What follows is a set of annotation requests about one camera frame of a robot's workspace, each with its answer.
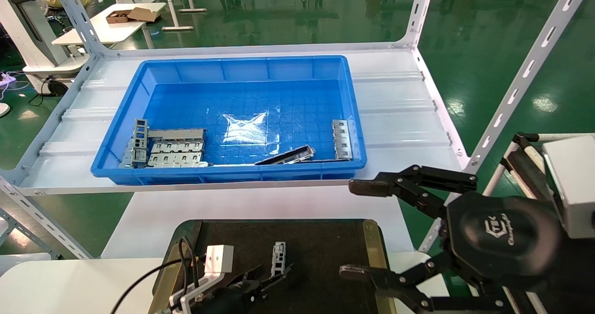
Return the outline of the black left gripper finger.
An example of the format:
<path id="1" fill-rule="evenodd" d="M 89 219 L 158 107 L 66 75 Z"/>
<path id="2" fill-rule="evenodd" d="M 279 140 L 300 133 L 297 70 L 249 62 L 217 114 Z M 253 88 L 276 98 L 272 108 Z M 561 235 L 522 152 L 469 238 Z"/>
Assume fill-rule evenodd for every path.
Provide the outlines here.
<path id="1" fill-rule="evenodd" d="M 285 267 L 281 272 L 269 276 L 268 279 L 262 279 L 265 274 L 265 268 L 262 265 L 256 266 L 251 271 L 251 276 L 255 277 L 253 280 L 253 287 L 250 291 L 250 301 L 261 301 L 268 297 L 269 291 L 282 281 L 287 280 L 289 272 L 293 269 L 295 264 L 291 263 Z"/>
<path id="2" fill-rule="evenodd" d="M 264 267 L 258 265 L 236 276 L 230 282 L 230 288 L 260 288 L 263 274 Z"/>

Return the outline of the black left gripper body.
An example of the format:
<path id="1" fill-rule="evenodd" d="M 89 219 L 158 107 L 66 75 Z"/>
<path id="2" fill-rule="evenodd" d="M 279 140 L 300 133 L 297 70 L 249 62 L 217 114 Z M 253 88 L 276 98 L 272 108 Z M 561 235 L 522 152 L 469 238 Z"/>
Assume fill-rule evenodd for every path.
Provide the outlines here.
<path id="1" fill-rule="evenodd" d="M 247 283 L 217 288 L 191 305 L 192 314 L 247 314 L 255 303 L 255 295 Z"/>

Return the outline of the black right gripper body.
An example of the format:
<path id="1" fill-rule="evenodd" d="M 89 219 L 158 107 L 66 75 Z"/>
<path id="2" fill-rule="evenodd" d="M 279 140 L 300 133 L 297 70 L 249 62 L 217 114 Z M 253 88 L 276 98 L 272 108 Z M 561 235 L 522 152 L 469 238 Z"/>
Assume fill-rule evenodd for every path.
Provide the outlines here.
<path id="1" fill-rule="evenodd" d="M 594 240 L 572 239 L 548 201 L 467 192 L 445 207 L 448 249 L 482 280 L 594 295 Z"/>

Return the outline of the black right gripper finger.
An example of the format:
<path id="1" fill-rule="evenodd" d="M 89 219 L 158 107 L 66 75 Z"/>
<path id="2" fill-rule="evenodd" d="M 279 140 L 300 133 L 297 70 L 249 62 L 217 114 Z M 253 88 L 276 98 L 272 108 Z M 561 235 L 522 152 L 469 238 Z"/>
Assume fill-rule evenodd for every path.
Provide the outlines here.
<path id="1" fill-rule="evenodd" d="M 379 172 L 373 179 L 351 179 L 349 191 L 357 196 L 391 197 L 433 218 L 446 217 L 445 201 L 429 189 L 463 194 L 476 191 L 474 175 L 439 168 L 412 166 L 401 172 Z"/>
<path id="2" fill-rule="evenodd" d="M 476 297 L 429 297 L 418 286 L 448 270 L 459 274 L 469 285 L 479 288 Z M 495 283 L 479 274 L 453 254 L 443 251 L 408 270 L 392 270 L 343 265 L 339 274 L 347 280 L 373 286 L 378 296 L 401 301 L 415 314 L 511 314 L 512 308 Z"/>

